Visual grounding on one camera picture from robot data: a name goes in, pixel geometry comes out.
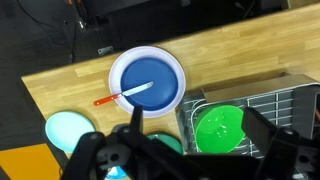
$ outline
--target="white plate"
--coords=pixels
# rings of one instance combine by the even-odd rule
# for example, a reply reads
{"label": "white plate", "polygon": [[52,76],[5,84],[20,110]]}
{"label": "white plate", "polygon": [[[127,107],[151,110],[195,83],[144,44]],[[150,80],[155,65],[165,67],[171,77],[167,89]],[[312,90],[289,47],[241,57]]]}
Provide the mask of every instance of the white plate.
{"label": "white plate", "polygon": [[[109,74],[109,87],[111,94],[121,93],[122,73],[129,64],[144,57],[157,58],[168,64],[175,72],[178,80],[177,94],[170,104],[159,110],[143,111],[143,116],[146,118],[159,117],[169,113],[179,104],[186,88],[186,78],[184,76],[183,69],[180,66],[179,62],[168,52],[150,46],[136,47],[124,52],[117,58],[117,60],[111,67]],[[116,102],[122,109],[129,113],[132,113],[134,107],[126,100],[126,98],[118,98]]]}
{"label": "white plate", "polygon": [[53,114],[48,119],[45,131],[53,145],[72,153],[80,137],[85,133],[94,132],[94,127],[83,115],[63,111]]}

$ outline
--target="dish rack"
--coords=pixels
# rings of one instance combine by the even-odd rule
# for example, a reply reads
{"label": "dish rack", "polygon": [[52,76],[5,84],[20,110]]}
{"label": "dish rack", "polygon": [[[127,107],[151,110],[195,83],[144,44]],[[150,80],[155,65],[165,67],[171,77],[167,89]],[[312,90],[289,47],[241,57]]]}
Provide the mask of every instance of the dish rack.
{"label": "dish rack", "polygon": [[[242,110],[245,107],[255,108],[277,127],[291,128],[301,136],[312,138],[315,99],[318,93],[319,83],[310,83],[219,102],[207,102],[204,93],[187,95],[182,99],[176,114],[183,148],[187,153],[200,153],[195,143],[193,125],[204,109],[221,105],[233,105]],[[230,154],[263,158],[263,154],[248,137],[244,137]],[[294,179],[306,178],[296,170]]]}

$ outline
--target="green plate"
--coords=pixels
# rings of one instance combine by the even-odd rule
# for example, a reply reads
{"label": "green plate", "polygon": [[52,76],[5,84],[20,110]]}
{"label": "green plate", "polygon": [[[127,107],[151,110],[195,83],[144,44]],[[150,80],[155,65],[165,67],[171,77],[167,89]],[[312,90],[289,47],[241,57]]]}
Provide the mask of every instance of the green plate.
{"label": "green plate", "polygon": [[166,134],[150,134],[148,135],[149,139],[158,138],[160,141],[171,147],[173,150],[177,151],[179,154],[183,154],[183,149],[179,141],[177,141],[174,137],[166,135]]}
{"label": "green plate", "polygon": [[243,111],[235,106],[205,109],[194,125],[198,149],[208,153],[227,153],[240,144]]}

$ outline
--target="wooden countertop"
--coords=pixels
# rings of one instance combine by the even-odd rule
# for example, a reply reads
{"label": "wooden countertop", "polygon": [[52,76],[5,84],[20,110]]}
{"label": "wooden countertop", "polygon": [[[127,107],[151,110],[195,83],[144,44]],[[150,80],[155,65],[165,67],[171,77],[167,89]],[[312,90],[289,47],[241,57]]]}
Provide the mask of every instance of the wooden countertop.
{"label": "wooden countertop", "polygon": [[[214,28],[155,44],[184,69],[187,91],[226,87],[277,77],[286,71],[320,80],[320,4]],[[108,74],[120,53],[22,77],[45,119],[62,110],[87,116],[98,131],[128,123],[115,102],[94,107],[110,95]],[[145,132],[179,136],[175,112],[145,119]]]}

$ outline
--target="orange surface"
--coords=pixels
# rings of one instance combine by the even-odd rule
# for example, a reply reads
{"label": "orange surface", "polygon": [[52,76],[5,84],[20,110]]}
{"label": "orange surface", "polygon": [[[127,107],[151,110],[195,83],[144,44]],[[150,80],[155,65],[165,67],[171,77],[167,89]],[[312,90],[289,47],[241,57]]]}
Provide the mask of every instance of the orange surface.
{"label": "orange surface", "polygon": [[0,166],[12,180],[60,179],[60,167],[46,144],[0,151]]}

